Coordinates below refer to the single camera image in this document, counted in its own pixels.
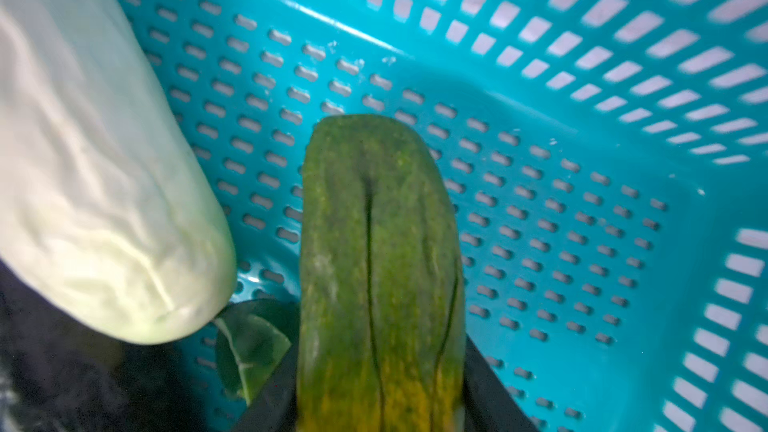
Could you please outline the teal plastic basket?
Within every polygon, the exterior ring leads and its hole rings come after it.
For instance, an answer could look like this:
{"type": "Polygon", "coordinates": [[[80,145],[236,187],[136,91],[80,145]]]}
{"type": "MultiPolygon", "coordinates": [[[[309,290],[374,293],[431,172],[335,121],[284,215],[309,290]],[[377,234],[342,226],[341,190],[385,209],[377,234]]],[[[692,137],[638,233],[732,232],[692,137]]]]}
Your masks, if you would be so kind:
{"type": "Polygon", "coordinates": [[[228,217],[299,293],[313,126],[380,113],[457,213],[467,329],[544,431],[767,427],[767,0],[119,0],[228,217]]]}

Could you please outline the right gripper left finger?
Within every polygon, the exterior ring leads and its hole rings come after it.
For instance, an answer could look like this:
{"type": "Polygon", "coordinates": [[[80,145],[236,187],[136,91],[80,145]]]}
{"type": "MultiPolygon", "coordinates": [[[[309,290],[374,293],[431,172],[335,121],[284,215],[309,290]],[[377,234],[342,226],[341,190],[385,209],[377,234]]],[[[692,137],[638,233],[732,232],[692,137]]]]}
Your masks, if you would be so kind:
{"type": "Polygon", "coordinates": [[[260,393],[230,429],[231,432],[294,432],[297,430],[297,362],[298,344],[294,343],[260,393]]]}

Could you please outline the green toy vegetable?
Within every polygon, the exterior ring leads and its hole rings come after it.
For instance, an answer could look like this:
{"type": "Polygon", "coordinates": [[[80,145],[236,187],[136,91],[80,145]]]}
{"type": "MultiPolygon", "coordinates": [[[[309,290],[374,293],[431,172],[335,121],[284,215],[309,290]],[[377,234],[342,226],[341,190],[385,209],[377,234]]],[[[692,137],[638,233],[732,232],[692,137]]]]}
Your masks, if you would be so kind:
{"type": "Polygon", "coordinates": [[[328,117],[302,172],[297,429],[462,430],[459,234],[427,145],[385,116],[328,117]]]}

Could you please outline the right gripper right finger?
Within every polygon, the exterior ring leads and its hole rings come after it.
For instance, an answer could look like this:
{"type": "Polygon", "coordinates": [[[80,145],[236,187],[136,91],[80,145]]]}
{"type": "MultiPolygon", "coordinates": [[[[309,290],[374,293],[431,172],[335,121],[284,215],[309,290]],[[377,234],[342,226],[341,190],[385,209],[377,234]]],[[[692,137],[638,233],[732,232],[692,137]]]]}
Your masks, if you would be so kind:
{"type": "Polygon", "coordinates": [[[538,432],[469,336],[463,379],[464,431],[538,432]]]}

